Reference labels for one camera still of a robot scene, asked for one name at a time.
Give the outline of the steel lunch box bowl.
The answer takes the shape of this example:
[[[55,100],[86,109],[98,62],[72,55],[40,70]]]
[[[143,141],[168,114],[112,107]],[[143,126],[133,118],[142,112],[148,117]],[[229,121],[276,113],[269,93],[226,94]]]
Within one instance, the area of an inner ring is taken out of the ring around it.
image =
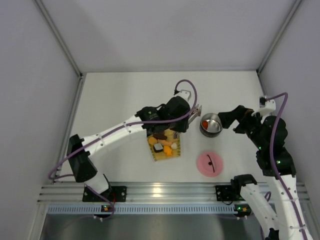
[[[208,122],[208,129],[204,129],[202,127],[203,121]],[[214,138],[220,134],[220,132],[223,130],[223,127],[217,114],[207,113],[202,116],[200,120],[199,129],[204,136],[208,138]]]

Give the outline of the orange flower cookie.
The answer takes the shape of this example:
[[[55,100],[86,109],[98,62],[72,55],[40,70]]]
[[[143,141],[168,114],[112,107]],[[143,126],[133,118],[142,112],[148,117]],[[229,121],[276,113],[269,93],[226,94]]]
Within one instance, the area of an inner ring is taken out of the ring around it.
[[[156,138],[154,138],[154,137],[149,137],[148,138],[148,143],[153,146],[153,145],[158,143],[158,140]]]

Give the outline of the orange fish cookie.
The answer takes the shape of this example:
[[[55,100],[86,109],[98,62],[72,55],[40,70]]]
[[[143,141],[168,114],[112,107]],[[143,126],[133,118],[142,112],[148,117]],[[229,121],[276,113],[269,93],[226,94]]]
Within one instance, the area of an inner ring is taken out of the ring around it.
[[[166,157],[172,157],[173,156],[173,149],[170,146],[164,146],[163,152],[165,153]]]

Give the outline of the sushi roll piece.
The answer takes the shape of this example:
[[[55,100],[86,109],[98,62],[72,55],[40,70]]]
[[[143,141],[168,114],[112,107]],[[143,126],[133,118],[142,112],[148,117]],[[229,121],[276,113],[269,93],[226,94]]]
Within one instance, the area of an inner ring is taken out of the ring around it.
[[[164,147],[161,143],[156,143],[153,145],[153,150],[155,153],[160,153],[164,150]]]

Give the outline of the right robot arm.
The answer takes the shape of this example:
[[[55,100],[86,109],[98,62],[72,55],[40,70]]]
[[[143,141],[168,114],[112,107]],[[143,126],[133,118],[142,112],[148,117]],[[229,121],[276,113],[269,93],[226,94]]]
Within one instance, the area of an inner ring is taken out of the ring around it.
[[[231,186],[251,208],[266,240],[311,240],[297,192],[296,168],[285,148],[286,123],[279,116],[263,118],[260,111],[237,106],[220,112],[222,127],[238,122],[234,132],[245,134],[257,147],[256,161],[262,171],[273,200],[273,206],[261,193],[251,174],[237,175]]]

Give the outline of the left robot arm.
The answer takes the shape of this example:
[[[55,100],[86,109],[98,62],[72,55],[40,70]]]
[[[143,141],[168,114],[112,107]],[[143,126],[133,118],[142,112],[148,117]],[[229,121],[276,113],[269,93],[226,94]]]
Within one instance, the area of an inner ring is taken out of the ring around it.
[[[99,172],[95,162],[108,151],[137,138],[148,137],[167,129],[184,133],[189,127],[190,103],[178,94],[159,107],[146,106],[113,128],[91,136],[70,137],[68,162],[77,183],[84,183],[94,194],[107,198],[112,192],[107,177]]]

